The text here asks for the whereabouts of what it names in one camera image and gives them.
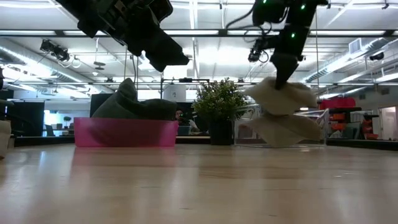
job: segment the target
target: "wooden table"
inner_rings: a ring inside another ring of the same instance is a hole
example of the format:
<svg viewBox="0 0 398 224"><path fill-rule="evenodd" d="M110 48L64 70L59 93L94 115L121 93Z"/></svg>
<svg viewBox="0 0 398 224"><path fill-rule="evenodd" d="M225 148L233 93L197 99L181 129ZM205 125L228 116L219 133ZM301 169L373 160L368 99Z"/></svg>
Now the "wooden table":
<svg viewBox="0 0 398 224"><path fill-rule="evenodd" d="M341 147L14 150L7 224L395 224L398 154Z"/></svg>

